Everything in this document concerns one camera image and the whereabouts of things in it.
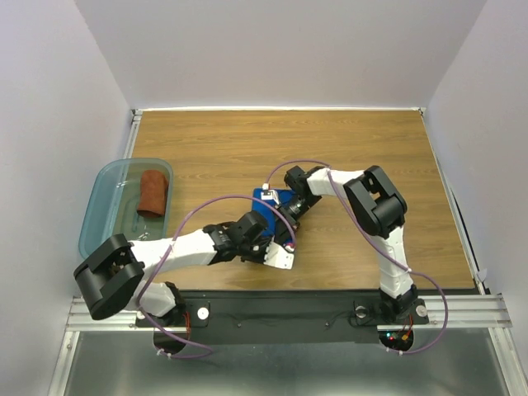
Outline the blue towel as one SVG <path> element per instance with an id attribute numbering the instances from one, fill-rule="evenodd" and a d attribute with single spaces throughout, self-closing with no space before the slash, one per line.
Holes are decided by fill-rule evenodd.
<path id="1" fill-rule="evenodd" d="M 287 204 L 294 196 L 294 192 L 288 189 L 278 189 L 276 190 L 276 192 L 278 193 L 278 200 L 281 204 Z M 290 243 L 292 241 L 290 237 L 290 232 L 287 230 L 281 220 L 276 219 L 275 213 L 272 210 L 270 210 L 263 204 L 255 201 L 252 202 L 252 210 L 255 210 L 256 212 L 261 214 L 268 223 L 268 227 L 265 231 L 262 232 L 262 237 L 273 236 L 276 242 L 280 243 L 279 232 L 281 230 L 284 230 L 286 237 L 285 243 Z"/>

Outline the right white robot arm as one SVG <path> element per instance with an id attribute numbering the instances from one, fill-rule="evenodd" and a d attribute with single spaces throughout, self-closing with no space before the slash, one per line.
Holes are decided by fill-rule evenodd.
<path id="1" fill-rule="evenodd" d="M 321 163 L 309 171 L 295 166 L 284 177 L 291 197 L 276 208 L 292 224 L 324 196 L 340 200 L 365 240 L 375 249 L 379 264 L 379 312 L 384 321 L 405 317 L 417 298 L 403 247 L 407 203 L 381 167 L 345 172 Z"/>

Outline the aluminium frame rail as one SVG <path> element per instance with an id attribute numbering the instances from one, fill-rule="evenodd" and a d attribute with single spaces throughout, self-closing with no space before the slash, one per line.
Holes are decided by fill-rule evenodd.
<path id="1" fill-rule="evenodd" d="M 510 328 L 512 321 L 501 295 L 448 295 L 448 309 L 438 296 L 423 298 L 428 322 L 413 321 L 414 329 L 440 329 L 443 323 L 451 328 Z M 70 332 L 147 331 L 134 311 L 124 311 L 101 321 L 90 317 L 82 299 L 75 298 L 68 314 L 66 329 Z"/>

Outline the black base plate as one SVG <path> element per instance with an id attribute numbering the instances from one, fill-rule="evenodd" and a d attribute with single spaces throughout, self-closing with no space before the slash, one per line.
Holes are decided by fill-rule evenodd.
<path id="1" fill-rule="evenodd" d="M 415 301 L 388 316 L 378 290 L 183 290 L 191 340 L 208 346 L 309 342 L 377 343 L 382 327 L 429 322 Z"/>

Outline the teal plastic bin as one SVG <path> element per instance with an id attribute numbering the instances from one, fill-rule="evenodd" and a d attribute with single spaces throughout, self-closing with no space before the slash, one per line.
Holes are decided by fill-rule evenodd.
<path id="1" fill-rule="evenodd" d="M 167 198 L 172 198 L 173 171 L 159 158 L 126 158 L 107 164 L 99 171 L 84 216 L 78 250 L 83 259 L 90 256 L 110 236 L 124 234 L 131 241 L 164 238 L 170 205 L 165 215 L 147 219 L 137 214 L 140 180 L 144 172 L 161 172 L 168 182 Z"/>

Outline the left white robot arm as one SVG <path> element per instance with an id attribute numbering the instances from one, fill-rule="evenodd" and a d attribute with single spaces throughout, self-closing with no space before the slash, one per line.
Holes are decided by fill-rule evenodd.
<path id="1" fill-rule="evenodd" d="M 107 319 L 122 310 L 143 310 L 173 325 L 182 319 L 183 300 L 176 287 L 156 283 L 163 271 L 261 256 L 271 241 L 262 235 L 266 218 L 252 210 L 236 222 L 209 224 L 176 239 L 129 241 L 109 237 L 74 271 L 91 318 Z"/>

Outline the brown towel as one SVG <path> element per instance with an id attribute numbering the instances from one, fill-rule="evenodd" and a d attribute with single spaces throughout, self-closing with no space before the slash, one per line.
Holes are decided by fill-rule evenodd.
<path id="1" fill-rule="evenodd" d="M 165 215 L 168 179 L 158 170 L 146 170 L 140 179 L 137 213 L 144 218 L 160 218 Z"/>

